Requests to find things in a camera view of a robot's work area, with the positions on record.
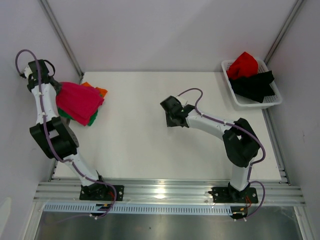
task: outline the white tabletop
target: white tabletop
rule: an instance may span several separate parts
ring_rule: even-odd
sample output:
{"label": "white tabletop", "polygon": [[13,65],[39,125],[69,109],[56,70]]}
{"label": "white tabletop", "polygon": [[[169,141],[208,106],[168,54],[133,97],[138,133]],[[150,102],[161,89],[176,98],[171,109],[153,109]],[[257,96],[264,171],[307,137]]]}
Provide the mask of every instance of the white tabletop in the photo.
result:
{"label": "white tabletop", "polygon": [[[168,96],[200,88],[203,111],[230,120],[248,120],[266,149],[266,159],[254,165],[251,179],[281,179],[260,109],[236,111],[220,72],[86,72],[83,82],[108,90],[92,126],[71,121],[78,148],[105,178],[229,180],[232,163],[224,143],[198,129],[167,127],[160,106]],[[183,97],[194,105],[199,92]],[[260,159],[259,150],[256,159]],[[55,177],[74,177],[59,163]]]}

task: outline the white wall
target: white wall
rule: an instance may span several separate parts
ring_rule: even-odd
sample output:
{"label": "white wall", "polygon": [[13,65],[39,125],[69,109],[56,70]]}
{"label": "white wall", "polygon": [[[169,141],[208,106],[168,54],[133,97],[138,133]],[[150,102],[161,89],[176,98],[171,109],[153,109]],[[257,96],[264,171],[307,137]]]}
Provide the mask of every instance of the white wall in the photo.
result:
{"label": "white wall", "polygon": [[320,229],[320,1],[308,0],[269,64],[283,96],[271,109],[290,180]]}
{"label": "white wall", "polygon": [[[37,0],[0,1],[0,202],[12,198],[12,209],[1,240],[21,237],[41,180],[49,176],[51,160],[29,134],[36,108],[27,83],[15,70],[15,56],[27,48],[56,66],[56,80],[77,81],[77,74],[58,42]],[[23,69],[32,61],[23,53]]]}
{"label": "white wall", "polygon": [[219,71],[264,58],[295,0],[49,0],[83,71]]}

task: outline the plastic basket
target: plastic basket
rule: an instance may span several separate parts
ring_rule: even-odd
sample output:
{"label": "plastic basket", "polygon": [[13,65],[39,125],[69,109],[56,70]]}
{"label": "plastic basket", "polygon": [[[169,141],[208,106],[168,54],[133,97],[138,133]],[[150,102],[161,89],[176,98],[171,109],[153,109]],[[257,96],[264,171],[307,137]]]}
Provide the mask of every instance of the plastic basket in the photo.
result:
{"label": "plastic basket", "polygon": [[[258,73],[264,73],[264,72],[268,72],[268,68],[266,66],[266,64],[264,63],[264,61],[255,58],[255,60],[258,63]],[[263,102],[257,102],[257,101],[253,101],[251,99],[248,99],[246,97],[240,96],[238,94],[235,94],[234,90],[232,89],[231,83],[229,82],[229,78],[227,75],[227,70],[229,69],[229,67],[234,63],[235,59],[233,60],[225,60],[221,63],[222,66],[222,70],[224,73],[224,78],[225,81],[227,83],[227,85],[229,86],[232,98],[233,98],[233,105],[234,108],[237,110],[245,110],[245,109],[267,109],[271,106],[274,105],[278,105],[282,103],[282,97],[280,95],[280,92],[277,88],[277,85],[275,83],[275,81],[273,81],[270,86],[273,89],[275,95],[274,96],[265,96],[263,99]]]}

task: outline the red cloth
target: red cloth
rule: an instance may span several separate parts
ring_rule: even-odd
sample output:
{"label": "red cloth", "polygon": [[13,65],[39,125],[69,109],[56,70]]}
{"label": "red cloth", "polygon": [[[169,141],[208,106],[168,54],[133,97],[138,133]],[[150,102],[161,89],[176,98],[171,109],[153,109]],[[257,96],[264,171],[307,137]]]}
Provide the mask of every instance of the red cloth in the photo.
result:
{"label": "red cloth", "polygon": [[62,82],[62,89],[55,98],[56,105],[73,117],[78,123],[86,126],[90,117],[104,102],[98,89],[82,86],[72,82]]}
{"label": "red cloth", "polygon": [[249,78],[258,73],[258,63],[253,56],[246,51],[242,53],[229,67],[226,74],[229,79],[236,80],[241,77]]}

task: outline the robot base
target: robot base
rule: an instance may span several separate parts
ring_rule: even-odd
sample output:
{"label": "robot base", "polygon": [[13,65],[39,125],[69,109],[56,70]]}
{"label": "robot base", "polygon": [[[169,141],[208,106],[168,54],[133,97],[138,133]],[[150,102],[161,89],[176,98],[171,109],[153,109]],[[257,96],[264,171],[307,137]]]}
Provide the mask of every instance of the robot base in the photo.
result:
{"label": "robot base", "polygon": [[257,190],[249,185],[243,191],[237,191],[229,183],[227,187],[215,186],[208,193],[212,195],[213,202],[217,204],[246,204],[246,196],[252,204],[259,202]]}
{"label": "robot base", "polygon": [[[102,176],[99,175],[99,182],[103,182]],[[116,201],[122,202],[124,198],[125,187],[123,185],[113,185],[116,190]],[[112,201],[111,195],[113,190],[104,184],[93,183],[90,186],[81,185],[80,200],[86,201]]]}

